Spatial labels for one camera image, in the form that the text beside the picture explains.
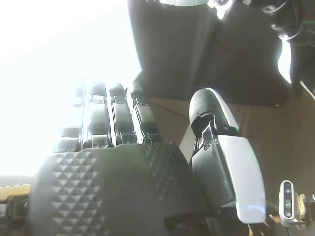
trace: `pyramid-textured grip surface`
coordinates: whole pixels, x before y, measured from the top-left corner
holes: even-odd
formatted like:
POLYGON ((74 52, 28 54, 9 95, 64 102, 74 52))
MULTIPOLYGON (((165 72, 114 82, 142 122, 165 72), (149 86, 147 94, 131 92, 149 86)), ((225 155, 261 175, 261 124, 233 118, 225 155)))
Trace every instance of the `pyramid-textured grip surface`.
POLYGON ((165 218, 206 210, 175 144, 86 149, 47 158, 32 184, 28 231, 166 236, 165 218))

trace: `dark ceiling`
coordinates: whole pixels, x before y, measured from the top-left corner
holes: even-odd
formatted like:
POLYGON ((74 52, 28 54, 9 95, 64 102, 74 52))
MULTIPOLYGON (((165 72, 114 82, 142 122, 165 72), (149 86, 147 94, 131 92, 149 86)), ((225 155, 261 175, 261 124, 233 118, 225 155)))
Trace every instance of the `dark ceiling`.
MULTIPOLYGON (((281 41, 260 8, 235 4, 219 21, 206 5, 129 0, 129 12, 143 68, 138 80, 149 96, 189 101, 212 87, 229 103, 275 106, 292 95, 277 69, 281 41)), ((315 51, 292 54, 291 70, 315 51)))

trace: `camera lens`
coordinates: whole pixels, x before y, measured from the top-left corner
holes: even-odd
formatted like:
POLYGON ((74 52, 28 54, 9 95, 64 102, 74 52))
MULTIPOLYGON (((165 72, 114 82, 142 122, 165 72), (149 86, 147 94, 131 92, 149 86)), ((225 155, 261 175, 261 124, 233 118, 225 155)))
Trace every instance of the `camera lens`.
POLYGON ((286 200, 284 202, 284 207, 290 209, 292 207, 292 202, 290 200, 286 200))

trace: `camera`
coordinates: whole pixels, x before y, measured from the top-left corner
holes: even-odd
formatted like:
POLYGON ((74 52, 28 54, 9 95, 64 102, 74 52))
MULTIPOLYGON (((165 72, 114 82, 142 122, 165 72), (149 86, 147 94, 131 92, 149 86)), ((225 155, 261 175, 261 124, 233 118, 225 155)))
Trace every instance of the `camera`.
POLYGON ((282 224, 292 223, 295 219, 295 197, 293 183, 284 180, 280 185, 279 192, 279 215, 282 224))

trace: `yellow wooden board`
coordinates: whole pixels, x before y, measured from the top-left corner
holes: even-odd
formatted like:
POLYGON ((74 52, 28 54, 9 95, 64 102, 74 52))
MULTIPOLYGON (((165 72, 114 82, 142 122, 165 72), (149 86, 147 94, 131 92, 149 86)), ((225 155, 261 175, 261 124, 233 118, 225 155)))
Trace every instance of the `yellow wooden board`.
POLYGON ((15 185, 0 188, 0 201, 6 201, 10 196, 26 195, 31 190, 31 184, 15 185))

